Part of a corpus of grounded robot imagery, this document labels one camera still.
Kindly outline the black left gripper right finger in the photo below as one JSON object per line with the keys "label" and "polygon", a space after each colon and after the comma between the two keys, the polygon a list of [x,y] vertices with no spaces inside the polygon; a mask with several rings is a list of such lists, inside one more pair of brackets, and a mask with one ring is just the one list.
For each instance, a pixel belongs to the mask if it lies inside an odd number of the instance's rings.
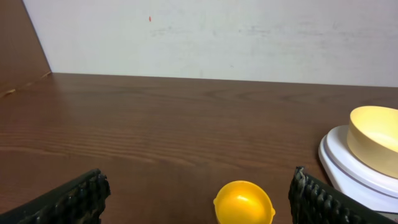
{"label": "black left gripper right finger", "polygon": [[288,199],[293,224],[396,224],[333,187],[295,169]]}

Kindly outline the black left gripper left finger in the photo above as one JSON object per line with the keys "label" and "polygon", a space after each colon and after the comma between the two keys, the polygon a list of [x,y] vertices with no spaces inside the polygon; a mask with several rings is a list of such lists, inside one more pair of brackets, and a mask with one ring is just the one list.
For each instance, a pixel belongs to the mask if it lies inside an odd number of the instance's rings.
{"label": "black left gripper left finger", "polygon": [[110,196],[107,176],[99,169],[1,214],[3,224],[100,224]]}

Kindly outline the yellow plastic measuring scoop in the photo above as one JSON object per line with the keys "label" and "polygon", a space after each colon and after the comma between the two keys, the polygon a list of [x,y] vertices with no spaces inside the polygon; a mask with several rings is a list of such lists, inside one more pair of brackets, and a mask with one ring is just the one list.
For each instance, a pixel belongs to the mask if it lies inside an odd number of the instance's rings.
{"label": "yellow plastic measuring scoop", "polygon": [[213,204],[219,224],[271,224],[275,216],[266,192],[245,180],[224,185]]}

